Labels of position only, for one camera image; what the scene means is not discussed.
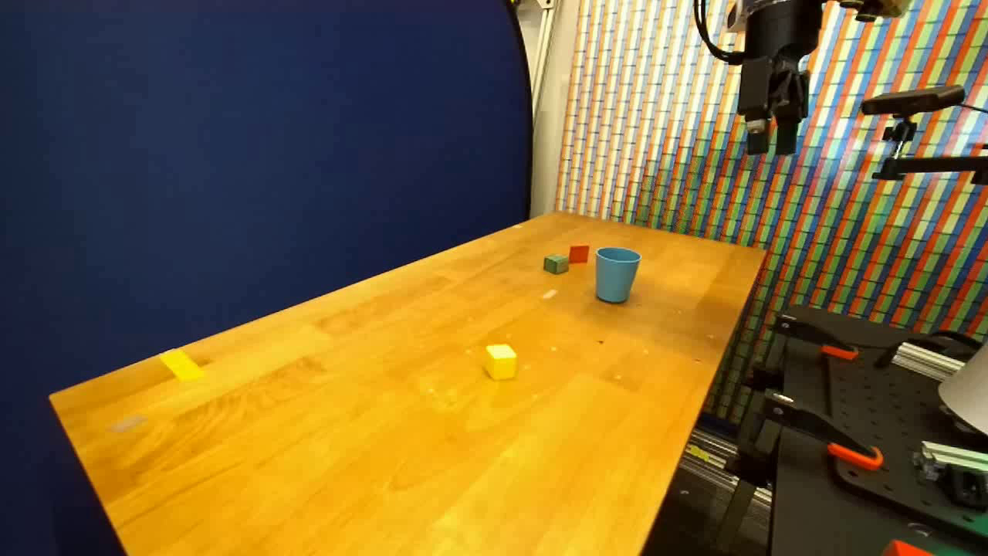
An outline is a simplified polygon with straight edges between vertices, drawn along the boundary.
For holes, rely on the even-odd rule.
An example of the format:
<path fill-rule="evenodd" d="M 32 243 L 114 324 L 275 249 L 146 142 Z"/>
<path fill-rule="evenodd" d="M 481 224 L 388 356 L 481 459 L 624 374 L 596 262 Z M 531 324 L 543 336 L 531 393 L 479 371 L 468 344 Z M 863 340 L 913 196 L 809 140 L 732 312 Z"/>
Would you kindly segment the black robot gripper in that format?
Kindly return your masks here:
<path fill-rule="evenodd" d="M 820 46 L 821 0 L 743 0 L 743 62 L 738 110 L 749 118 L 749 151 L 769 151 L 775 118 L 775 151 L 796 147 L 796 130 L 809 107 L 809 75 L 799 62 Z"/>

